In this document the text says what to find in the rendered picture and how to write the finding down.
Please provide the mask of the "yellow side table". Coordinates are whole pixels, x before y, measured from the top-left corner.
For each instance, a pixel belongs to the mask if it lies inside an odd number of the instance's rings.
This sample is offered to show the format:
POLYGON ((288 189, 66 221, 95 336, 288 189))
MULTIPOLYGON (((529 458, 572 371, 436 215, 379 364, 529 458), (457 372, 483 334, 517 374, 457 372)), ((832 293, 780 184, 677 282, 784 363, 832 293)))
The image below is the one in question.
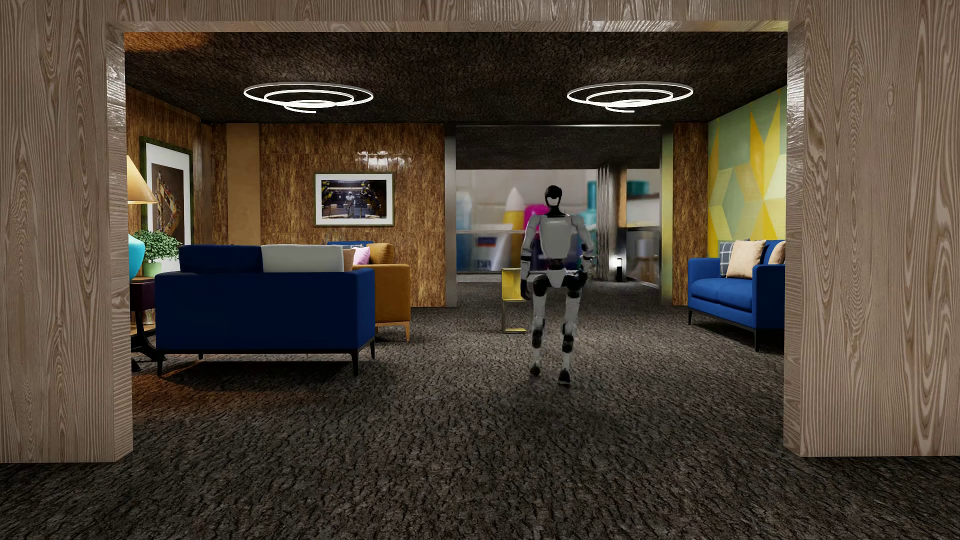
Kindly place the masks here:
POLYGON ((510 327, 508 325, 508 304, 525 302, 522 297, 521 270, 519 267, 505 267, 501 269, 500 330, 504 334, 526 334, 524 327, 510 327))

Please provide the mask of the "left robot leg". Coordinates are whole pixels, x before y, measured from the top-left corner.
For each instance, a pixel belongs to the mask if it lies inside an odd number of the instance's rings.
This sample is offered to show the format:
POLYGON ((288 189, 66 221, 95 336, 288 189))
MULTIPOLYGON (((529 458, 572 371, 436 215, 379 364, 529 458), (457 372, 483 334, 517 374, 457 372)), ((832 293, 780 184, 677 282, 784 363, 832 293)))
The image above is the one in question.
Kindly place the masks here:
POLYGON ((530 373, 537 376, 541 373, 541 359, 544 331, 546 325, 546 293, 562 281, 560 269, 550 269, 536 275, 528 284, 531 299, 533 300, 533 320, 531 325, 532 364, 530 373))

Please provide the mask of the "robot leg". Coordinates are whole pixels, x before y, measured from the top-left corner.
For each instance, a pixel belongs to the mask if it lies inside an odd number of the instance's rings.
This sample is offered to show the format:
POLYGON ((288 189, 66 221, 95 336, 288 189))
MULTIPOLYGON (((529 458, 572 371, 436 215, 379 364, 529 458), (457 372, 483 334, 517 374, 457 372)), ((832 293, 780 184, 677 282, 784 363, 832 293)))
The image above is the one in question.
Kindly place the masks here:
POLYGON ((558 383, 562 386, 570 386, 571 384, 570 364, 573 344, 577 332, 581 293, 587 278, 588 274, 581 269, 576 273, 566 273, 561 282, 561 285, 567 291, 561 328, 561 369, 558 376, 558 383))
POLYGON ((562 281, 560 269, 550 269, 536 275, 528 284, 531 299, 533 300, 533 320, 531 325, 532 364, 530 373, 537 376, 541 373, 541 359, 544 331, 546 325, 546 293, 562 281))

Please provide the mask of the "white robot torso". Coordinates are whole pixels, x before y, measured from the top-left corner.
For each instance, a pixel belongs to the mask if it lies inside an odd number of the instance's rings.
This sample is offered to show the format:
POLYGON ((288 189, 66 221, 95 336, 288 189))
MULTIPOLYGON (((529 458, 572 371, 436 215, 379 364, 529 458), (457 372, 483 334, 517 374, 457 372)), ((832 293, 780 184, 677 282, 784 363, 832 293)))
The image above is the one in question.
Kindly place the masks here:
POLYGON ((588 238, 591 236, 583 216, 566 214, 549 217, 535 214, 528 220, 527 226, 530 227, 533 221, 536 221, 536 228, 526 235, 530 240, 531 269, 534 272, 561 267, 569 272, 581 270, 583 248, 589 243, 582 239, 580 227, 588 238))

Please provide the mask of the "right robot leg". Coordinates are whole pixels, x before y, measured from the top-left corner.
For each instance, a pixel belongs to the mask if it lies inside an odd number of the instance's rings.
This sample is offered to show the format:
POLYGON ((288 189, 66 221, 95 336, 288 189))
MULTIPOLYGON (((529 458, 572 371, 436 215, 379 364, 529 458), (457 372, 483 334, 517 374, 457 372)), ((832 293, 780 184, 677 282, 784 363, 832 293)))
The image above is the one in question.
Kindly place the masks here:
POLYGON ((588 274, 581 269, 576 273, 566 273, 561 282, 561 285, 567 291, 561 328, 561 369, 558 376, 558 383, 562 386, 570 386, 571 384, 570 364, 573 344, 577 332, 581 293, 587 278, 588 274))

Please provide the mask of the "bright blue sofa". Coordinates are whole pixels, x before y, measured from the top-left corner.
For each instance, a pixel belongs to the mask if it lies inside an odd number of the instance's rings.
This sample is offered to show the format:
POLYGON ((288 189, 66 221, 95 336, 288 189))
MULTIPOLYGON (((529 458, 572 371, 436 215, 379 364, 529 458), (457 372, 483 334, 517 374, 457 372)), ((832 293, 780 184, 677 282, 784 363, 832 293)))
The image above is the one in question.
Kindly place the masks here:
POLYGON ((746 277, 721 276, 721 258, 690 258, 687 263, 687 324, 701 313, 750 330, 760 350, 762 334, 785 328, 786 265, 773 264, 783 240, 767 240, 760 264, 746 277))

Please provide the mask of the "beige square cushion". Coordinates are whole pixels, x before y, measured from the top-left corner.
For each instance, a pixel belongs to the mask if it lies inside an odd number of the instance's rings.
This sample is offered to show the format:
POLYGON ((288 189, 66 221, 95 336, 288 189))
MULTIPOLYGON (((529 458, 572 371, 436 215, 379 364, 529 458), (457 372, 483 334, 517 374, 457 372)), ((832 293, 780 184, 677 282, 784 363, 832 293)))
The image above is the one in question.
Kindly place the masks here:
POLYGON ((751 279, 753 269, 762 262, 765 240, 735 240, 730 249, 726 277, 751 279))

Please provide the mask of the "white framed wide picture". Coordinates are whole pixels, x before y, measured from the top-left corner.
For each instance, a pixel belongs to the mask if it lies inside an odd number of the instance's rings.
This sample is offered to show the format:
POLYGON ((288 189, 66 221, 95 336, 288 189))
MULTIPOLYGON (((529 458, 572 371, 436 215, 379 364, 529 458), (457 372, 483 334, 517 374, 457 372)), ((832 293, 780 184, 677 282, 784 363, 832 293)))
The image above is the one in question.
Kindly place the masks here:
POLYGON ((317 227, 392 227, 394 173, 316 173, 317 227))

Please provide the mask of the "white sofa cushion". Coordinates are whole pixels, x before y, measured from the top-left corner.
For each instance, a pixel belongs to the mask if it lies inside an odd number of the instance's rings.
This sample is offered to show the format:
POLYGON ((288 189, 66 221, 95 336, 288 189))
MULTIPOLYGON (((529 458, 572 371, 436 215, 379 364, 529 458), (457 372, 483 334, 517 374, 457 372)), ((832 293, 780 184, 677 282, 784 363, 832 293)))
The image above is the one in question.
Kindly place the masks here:
POLYGON ((344 250, 339 245, 262 245, 265 273, 333 273, 345 271, 344 250))

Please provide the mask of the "dark blue sofa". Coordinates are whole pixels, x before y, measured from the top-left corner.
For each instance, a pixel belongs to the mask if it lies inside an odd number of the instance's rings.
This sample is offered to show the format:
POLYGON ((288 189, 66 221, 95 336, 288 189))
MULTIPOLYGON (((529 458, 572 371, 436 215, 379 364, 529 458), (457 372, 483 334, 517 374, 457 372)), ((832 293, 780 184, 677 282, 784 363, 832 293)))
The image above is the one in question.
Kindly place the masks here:
POLYGON ((155 345, 165 354, 349 354, 376 350, 372 269, 265 273, 261 246, 180 246, 156 275, 155 345))

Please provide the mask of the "green framed tall picture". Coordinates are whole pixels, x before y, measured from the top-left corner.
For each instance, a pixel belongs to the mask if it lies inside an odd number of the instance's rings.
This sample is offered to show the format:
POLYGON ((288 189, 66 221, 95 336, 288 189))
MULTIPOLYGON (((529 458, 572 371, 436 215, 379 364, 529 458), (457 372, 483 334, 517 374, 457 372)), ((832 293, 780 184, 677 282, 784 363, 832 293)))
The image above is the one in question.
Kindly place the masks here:
POLYGON ((141 227, 162 231, 181 244, 194 237, 193 153, 181 146, 140 136, 140 172, 156 199, 141 206, 141 227))

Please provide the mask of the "potted green plant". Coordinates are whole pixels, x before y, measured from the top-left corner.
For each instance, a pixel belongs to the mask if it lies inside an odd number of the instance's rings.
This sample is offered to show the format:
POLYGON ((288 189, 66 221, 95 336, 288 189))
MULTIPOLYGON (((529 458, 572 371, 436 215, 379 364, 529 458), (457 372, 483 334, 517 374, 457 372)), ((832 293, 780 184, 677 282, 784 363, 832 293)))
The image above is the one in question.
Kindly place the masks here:
POLYGON ((152 278, 162 273, 162 261, 175 260, 179 256, 182 243, 162 230, 141 229, 133 236, 142 241, 146 247, 142 265, 144 277, 152 278))

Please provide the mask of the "dark wooden side table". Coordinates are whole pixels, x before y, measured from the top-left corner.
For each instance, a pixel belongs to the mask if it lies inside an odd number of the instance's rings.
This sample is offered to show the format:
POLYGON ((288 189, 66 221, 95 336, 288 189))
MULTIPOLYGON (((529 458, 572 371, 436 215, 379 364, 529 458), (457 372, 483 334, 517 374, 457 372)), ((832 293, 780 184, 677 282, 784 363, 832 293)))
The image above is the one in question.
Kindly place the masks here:
POLYGON ((129 307, 136 322, 136 333, 130 338, 131 351, 142 353, 155 362, 157 374, 161 376, 164 354, 150 343, 143 322, 143 313, 156 307, 153 276, 136 276, 130 281, 129 307))

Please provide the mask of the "geometric yellow green wall panel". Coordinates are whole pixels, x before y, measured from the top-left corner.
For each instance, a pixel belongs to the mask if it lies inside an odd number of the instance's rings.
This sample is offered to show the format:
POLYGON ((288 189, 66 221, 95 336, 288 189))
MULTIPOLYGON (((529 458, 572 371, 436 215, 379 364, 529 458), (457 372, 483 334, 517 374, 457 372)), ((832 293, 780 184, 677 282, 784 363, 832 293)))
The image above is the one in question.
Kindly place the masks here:
POLYGON ((786 239, 785 87, 708 123, 707 253, 720 241, 786 239))

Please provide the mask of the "glass wall sconce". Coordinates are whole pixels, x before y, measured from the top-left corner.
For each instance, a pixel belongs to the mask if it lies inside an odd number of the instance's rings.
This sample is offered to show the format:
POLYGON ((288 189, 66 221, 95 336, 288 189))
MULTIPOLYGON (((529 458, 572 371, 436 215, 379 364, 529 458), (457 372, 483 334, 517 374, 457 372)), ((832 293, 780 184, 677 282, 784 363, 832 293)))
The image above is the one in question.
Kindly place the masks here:
POLYGON ((354 162, 361 171, 386 173, 400 171, 411 166, 413 158, 405 153, 362 151, 356 153, 354 162))

